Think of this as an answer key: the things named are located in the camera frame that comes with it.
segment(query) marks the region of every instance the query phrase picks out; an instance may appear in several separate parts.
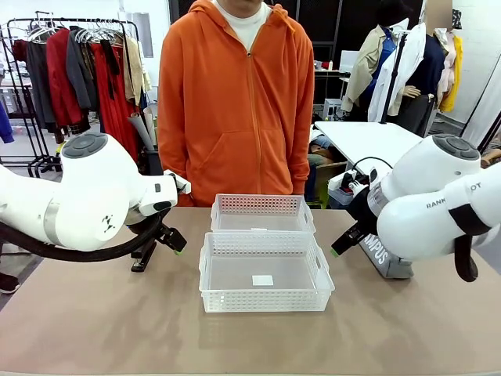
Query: jacket zipper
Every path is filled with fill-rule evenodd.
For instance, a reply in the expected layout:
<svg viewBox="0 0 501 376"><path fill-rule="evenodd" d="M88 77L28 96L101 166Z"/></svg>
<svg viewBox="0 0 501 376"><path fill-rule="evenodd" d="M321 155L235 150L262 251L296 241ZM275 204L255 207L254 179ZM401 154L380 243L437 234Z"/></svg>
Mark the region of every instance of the jacket zipper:
<svg viewBox="0 0 501 376"><path fill-rule="evenodd" d="M263 26L259 28L258 33L256 34L256 38L252 42L252 46L250 50L247 51L247 60L248 64L248 77L249 77L249 94L250 94L250 109L252 111L252 125L254 128L254 134L256 137L256 149L258 152L258 194L261 194L261 133L259 132L259 124L258 117L256 115L256 101L255 101L255 93L254 93L254 79L252 77L252 52L254 51L254 44L259 38L259 34L261 33Z"/></svg>

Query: brown tabletop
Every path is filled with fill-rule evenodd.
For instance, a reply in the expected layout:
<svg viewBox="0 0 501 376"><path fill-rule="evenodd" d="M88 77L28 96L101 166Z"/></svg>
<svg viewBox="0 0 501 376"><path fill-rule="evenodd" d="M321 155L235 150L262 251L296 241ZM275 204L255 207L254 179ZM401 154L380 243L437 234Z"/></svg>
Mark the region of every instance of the brown tabletop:
<svg viewBox="0 0 501 376"><path fill-rule="evenodd" d="M158 247L144 274L132 261L45 260L0 312L0 370L47 374L463 374L501 370L501 280L475 255L467 284L452 257L384 280L359 247L330 244L352 220L314 211L336 284L324 313L203 310L198 261L208 209L166 217L188 240ZM127 231L117 237L132 237Z"/></svg>

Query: pink garment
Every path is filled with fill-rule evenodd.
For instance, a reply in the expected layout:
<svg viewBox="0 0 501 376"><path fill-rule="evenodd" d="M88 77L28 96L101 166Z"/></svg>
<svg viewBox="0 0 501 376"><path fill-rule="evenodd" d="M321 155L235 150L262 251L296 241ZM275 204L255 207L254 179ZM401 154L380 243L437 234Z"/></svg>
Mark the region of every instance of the pink garment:
<svg viewBox="0 0 501 376"><path fill-rule="evenodd" d="M438 106L440 106L444 94L452 89L455 81L454 63L456 62L456 48L454 47L454 34L449 32L447 33L447 49L449 50L449 54L445 57L444 70L442 71L440 82L438 83Z"/></svg>

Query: white plastic basket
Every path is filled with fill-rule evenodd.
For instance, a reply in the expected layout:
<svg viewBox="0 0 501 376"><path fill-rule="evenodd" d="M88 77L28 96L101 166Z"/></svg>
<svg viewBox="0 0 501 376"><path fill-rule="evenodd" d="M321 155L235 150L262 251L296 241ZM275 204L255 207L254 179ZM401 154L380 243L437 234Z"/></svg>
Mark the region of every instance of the white plastic basket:
<svg viewBox="0 0 501 376"><path fill-rule="evenodd" d="M211 230L315 232L313 215L302 196L218 194L212 204Z"/></svg>
<svg viewBox="0 0 501 376"><path fill-rule="evenodd" d="M207 233L200 255L205 312L324 311L334 283L312 233Z"/></svg>

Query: orange jacket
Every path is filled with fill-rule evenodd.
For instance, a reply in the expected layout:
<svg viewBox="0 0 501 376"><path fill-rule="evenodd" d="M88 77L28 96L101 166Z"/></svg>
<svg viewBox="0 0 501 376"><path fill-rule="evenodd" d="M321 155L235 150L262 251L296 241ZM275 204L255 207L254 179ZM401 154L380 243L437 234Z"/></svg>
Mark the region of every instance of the orange jacket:
<svg viewBox="0 0 501 376"><path fill-rule="evenodd" d="M158 144L164 169L192 183L180 205L217 193L303 193L315 72L312 43L280 5L250 53L198 0L164 39Z"/></svg>

